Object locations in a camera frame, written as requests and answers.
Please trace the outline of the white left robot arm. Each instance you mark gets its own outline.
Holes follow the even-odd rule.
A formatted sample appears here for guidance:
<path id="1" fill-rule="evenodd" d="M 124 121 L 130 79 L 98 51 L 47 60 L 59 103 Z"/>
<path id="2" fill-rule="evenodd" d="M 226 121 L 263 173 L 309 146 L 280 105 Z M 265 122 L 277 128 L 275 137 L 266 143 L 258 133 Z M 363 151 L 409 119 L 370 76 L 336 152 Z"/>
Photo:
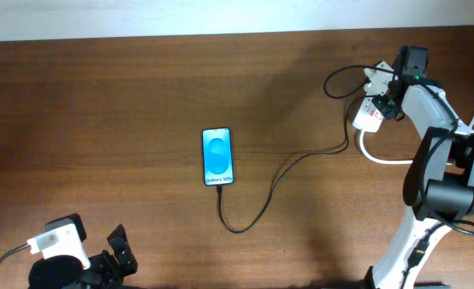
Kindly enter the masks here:
<path id="1" fill-rule="evenodd" d="M 138 262 L 129 246 L 123 226 L 107 237 L 112 251 L 87 256 L 83 249 L 86 233 L 74 223 L 61 224 L 27 240 L 32 254 L 43 257 L 30 269 L 30 288 L 121 288 L 134 275 Z"/>

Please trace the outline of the white power strip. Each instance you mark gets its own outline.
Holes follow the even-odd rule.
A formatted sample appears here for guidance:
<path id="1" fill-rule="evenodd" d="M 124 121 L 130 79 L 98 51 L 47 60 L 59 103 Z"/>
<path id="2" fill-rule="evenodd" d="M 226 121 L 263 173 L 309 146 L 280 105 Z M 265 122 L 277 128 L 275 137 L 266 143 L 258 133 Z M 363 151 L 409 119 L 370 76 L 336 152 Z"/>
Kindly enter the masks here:
<path id="1" fill-rule="evenodd" d="M 366 96 L 352 122 L 352 125 L 364 132 L 377 132 L 383 122 L 384 116 L 372 103 L 373 96 Z"/>

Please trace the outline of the blue Samsung smartphone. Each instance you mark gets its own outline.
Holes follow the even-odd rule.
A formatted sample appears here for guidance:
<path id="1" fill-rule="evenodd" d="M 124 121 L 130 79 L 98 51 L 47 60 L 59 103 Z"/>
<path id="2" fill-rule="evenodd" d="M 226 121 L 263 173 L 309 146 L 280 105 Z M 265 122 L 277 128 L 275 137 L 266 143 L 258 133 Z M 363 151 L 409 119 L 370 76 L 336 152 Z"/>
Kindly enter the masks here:
<path id="1" fill-rule="evenodd" d="M 231 134 L 228 128 L 205 129 L 202 132 L 204 181 L 207 186 L 234 182 Z"/>

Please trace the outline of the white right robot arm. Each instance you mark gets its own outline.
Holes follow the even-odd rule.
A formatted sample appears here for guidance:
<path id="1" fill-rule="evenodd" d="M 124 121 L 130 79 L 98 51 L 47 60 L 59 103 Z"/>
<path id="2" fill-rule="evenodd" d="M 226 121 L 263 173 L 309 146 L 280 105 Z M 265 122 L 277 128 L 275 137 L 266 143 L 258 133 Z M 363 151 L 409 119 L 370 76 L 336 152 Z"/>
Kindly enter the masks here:
<path id="1" fill-rule="evenodd" d="M 372 104 L 387 119 L 409 117 L 421 143 L 403 182 L 403 220 L 364 288 L 413 288 L 445 234 L 474 237 L 474 131 L 427 78 L 427 65 L 427 48 L 404 46 L 392 68 L 370 78 Z"/>

